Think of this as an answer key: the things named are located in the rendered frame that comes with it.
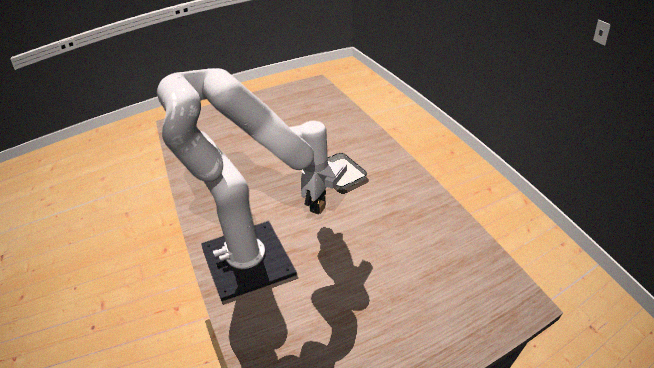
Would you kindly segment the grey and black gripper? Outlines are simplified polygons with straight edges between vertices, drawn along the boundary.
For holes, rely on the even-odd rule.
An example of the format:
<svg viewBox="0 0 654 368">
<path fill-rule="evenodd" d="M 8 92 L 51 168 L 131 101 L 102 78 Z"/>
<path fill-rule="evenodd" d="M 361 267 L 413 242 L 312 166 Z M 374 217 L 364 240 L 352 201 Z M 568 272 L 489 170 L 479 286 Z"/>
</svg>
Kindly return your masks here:
<svg viewBox="0 0 654 368">
<path fill-rule="evenodd" d="M 324 196 L 326 195 L 325 178 L 326 176 L 317 172 L 302 170 L 301 195 L 303 198 L 306 196 L 304 205 L 310 206 L 310 212 L 315 214 L 320 213 L 318 199 L 325 201 L 326 205 L 326 198 Z"/>
</svg>

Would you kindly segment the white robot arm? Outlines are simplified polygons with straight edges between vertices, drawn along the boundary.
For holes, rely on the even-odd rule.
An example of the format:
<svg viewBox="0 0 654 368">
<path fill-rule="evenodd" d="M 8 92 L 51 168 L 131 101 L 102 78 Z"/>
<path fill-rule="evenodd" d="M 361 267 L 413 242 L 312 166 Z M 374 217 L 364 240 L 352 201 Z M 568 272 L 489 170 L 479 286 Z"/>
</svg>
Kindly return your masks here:
<svg viewBox="0 0 654 368">
<path fill-rule="evenodd" d="M 347 164 L 328 161 L 324 124 L 309 121 L 288 127 L 223 69 L 168 75 L 158 85 L 157 97 L 166 112 L 162 126 L 164 143 L 194 177 L 204 181 L 216 202 L 225 246 L 213 251 L 214 256 L 220 256 L 220 261 L 226 259 L 235 268 L 257 265 L 265 249 L 260 240 L 257 246 L 246 180 L 212 139 L 197 128 L 201 100 L 207 99 L 292 169 L 326 176 L 325 187 L 333 189 L 347 172 Z"/>
</svg>

